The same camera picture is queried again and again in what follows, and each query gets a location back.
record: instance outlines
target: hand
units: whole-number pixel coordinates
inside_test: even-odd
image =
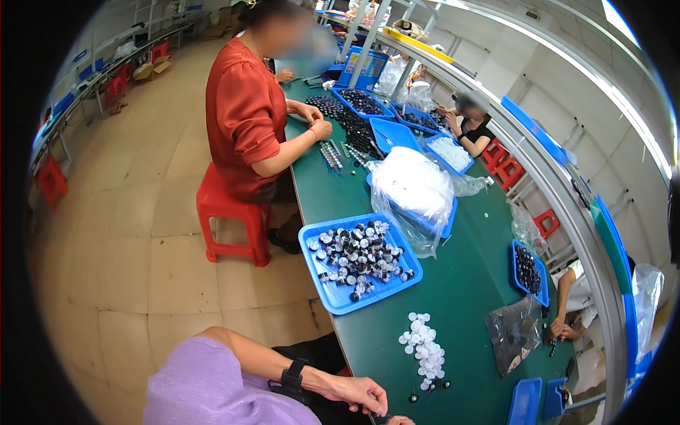
[[[327,388],[316,392],[331,401],[345,401],[350,405],[350,411],[358,411],[362,405],[361,412],[365,415],[370,411],[382,416],[387,414],[387,393],[368,377],[330,375]]]
[[[286,102],[287,112],[289,114],[298,114],[302,118],[313,124],[316,120],[323,120],[324,114],[321,113],[316,106],[308,105],[298,101]]]
[[[333,132],[333,124],[323,120],[315,120],[309,128],[316,133],[317,141],[328,139]]]
[[[415,422],[406,416],[392,416],[385,425],[415,425]]]
[[[277,72],[276,74],[274,74],[274,76],[276,77],[276,80],[279,83],[287,83],[293,81],[293,73],[288,71],[287,69],[284,69],[281,72]]]
[[[581,338],[581,333],[578,330],[573,330],[568,324],[562,327],[562,339],[576,341],[578,338]]]
[[[555,320],[550,324],[550,339],[555,339],[562,334],[562,328],[564,327],[564,316],[557,316]]]

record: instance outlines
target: exit sign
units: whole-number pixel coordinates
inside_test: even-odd
[[[538,15],[536,15],[534,12],[530,12],[530,11],[528,11],[528,10],[526,11],[526,15],[527,15],[529,18],[532,18],[532,19],[535,19],[535,20],[541,19],[540,16],[538,16]]]

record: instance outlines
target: white shirt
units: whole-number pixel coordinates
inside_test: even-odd
[[[595,300],[593,299],[593,293],[590,290],[590,284],[583,272],[581,260],[572,262],[566,269],[559,271],[554,275],[550,275],[550,277],[552,277],[555,288],[557,288],[560,278],[566,275],[569,269],[574,271],[576,280],[569,287],[569,296],[566,300],[566,313],[581,311],[581,324],[584,328],[588,328],[595,316],[597,316],[597,307],[595,307]]]

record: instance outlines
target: black t-shirt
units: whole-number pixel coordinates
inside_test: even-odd
[[[479,139],[481,136],[486,136],[489,139],[493,140],[496,138],[496,136],[491,133],[491,130],[486,128],[486,124],[489,123],[489,120],[491,120],[491,116],[489,114],[486,114],[486,117],[484,118],[484,122],[482,122],[479,127],[477,127],[474,130],[468,131],[465,128],[465,125],[470,121],[468,118],[463,118],[463,121],[460,123],[460,130],[463,132],[460,136],[467,137],[471,142],[475,143],[477,139]]]

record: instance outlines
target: assembly line table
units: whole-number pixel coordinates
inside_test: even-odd
[[[304,102],[309,96],[328,95],[321,88],[310,89],[304,82],[282,84],[286,97]],[[345,131],[335,122],[330,138],[345,141]],[[287,139],[307,127],[289,120]],[[305,224],[334,220],[372,212],[366,173],[343,178],[330,176],[319,146],[310,148],[292,166]],[[473,177],[489,175],[479,162],[468,170]],[[557,346],[549,357],[550,345],[540,344],[510,374],[500,377],[484,316],[504,305],[522,299],[522,293],[509,284],[509,246],[512,215],[506,196],[495,184],[471,197],[458,199],[451,238],[437,248],[437,259],[421,259],[424,276],[416,285],[377,303],[342,316],[331,315],[347,365],[354,376],[369,376],[388,393],[389,413],[406,415],[420,424],[505,424],[515,384],[524,378],[543,378],[539,419],[543,423],[545,387],[551,379],[566,376],[569,360],[575,359],[571,342]],[[551,306],[556,291],[549,284]],[[397,341],[408,330],[409,312],[429,313],[429,326],[437,330],[436,342],[446,351],[444,379],[448,389],[432,394],[420,390],[420,377],[413,356],[404,353]],[[556,316],[551,308],[549,324]],[[567,387],[578,381],[575,367]],[[409,403],[414,392],[420,395]]]

